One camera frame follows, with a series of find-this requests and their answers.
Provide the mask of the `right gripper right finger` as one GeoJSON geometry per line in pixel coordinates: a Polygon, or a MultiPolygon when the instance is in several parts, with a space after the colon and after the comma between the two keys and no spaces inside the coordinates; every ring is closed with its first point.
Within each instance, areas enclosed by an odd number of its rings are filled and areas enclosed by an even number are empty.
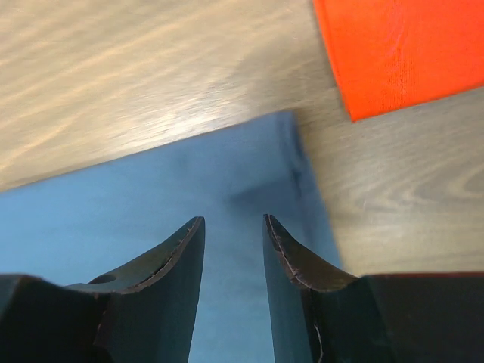
{"type": "Polygon", "coordinates": [[[277,362],[394,362],[367,278],[357,278],[264,217],[263,252],[277,362]]]}

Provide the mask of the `grey-blue t-shirt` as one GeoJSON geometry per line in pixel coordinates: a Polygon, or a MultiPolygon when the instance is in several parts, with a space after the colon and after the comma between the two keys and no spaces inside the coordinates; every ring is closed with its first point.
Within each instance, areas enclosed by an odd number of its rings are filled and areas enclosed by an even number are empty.
{"type": "Polygon", "coordinates": [[[340,262],[289,111],[177,141],[1,195],[1,270],[86,282],[206,221],[192,362],[274,359],[262,251],[273,215],[340,262]]]}

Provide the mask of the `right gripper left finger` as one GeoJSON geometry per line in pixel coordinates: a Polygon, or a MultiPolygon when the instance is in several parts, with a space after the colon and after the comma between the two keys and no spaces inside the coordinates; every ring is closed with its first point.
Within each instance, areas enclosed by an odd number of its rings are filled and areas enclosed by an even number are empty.
{"type": "Polygon", "coordinates": [[[113,362],[187,362],[205,248],[194,217],[161,244],[71,289],[107,299],[94,345],[113,362]]]}

